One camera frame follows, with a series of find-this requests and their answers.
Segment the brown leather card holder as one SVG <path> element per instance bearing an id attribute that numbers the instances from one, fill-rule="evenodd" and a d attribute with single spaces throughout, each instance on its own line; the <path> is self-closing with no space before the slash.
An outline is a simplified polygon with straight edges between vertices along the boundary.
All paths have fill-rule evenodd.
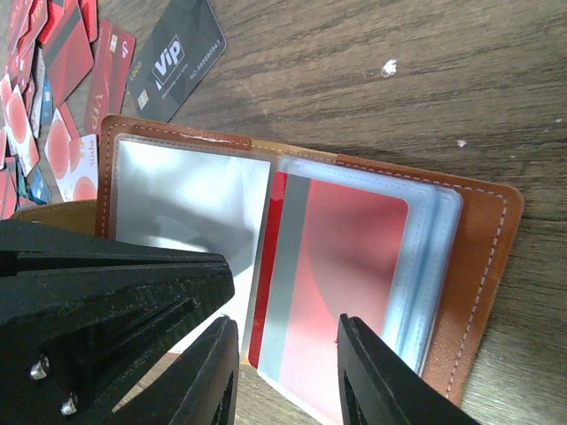
<path id="1" fill-rule="evenodd" d="M 452 403 L 460 404 L 524 209 L 523 197 L 517 189 L 368 158 L 108 115 L 102 122 L 99 163 L 102 193 L 98 199 L 28 207 L 17 211 L 12 217 L 15 220 L 38 220 L 56 228 L 108 237 L 111 180 L 117 175 L 113 159 L 117 151 L 114 140 L 120 134 L 154 137 L 177 147 L 195 145 L 215 151 L 232 150 L 238 154 L 267 154 L 274 158 L 289 155 L 456 190 L 462 196 L 463 211 L 448 262 L 447 278 L 423 379 Z"/>

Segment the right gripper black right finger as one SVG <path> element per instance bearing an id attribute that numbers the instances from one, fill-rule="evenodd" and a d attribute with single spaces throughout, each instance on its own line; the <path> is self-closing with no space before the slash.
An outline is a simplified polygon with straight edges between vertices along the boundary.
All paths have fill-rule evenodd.
<path id="1" fill-rule="evenodd" d="M 344 424 L 475 424 L 410 369 L 366 323 L 338 321 L 338 384 Z"/>

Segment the red card vertical stripe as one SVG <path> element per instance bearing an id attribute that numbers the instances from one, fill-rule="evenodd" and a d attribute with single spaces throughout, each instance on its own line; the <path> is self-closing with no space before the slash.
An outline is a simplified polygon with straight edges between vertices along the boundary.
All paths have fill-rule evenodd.
<path id="1" fill-rule="evenodd" d="M 274 176 L 248 359 L 326 424 L 342 421 L 338 319 L 382 328 L 407 216 L 398 197 Z"/>

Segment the black VIP card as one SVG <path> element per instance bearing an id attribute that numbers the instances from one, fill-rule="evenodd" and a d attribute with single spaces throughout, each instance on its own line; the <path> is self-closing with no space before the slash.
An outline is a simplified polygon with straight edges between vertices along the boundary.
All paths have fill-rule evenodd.
<path id="1" fill-rule="evenodd" d="M 128 72 L 136 115 L 170 121 L 226 46 L 209 1 L 169 2 Z"/>

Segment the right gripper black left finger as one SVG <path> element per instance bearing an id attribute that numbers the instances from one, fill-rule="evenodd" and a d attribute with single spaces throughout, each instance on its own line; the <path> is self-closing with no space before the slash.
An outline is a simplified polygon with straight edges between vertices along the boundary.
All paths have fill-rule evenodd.
<path id="1" fill-rule="evenodd" d="M 239 370 L 235 321 L 218 318 L 111 424 L 232 424 Z"/>

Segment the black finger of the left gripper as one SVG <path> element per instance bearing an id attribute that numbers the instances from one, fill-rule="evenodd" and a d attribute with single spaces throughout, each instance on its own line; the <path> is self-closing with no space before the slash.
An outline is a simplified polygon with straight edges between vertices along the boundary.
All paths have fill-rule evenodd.
<path id="1" fill-rule="evenodd" d="M 111 424 L 235 293 L 219 254 L 1 224 L 1 421 Z"/>

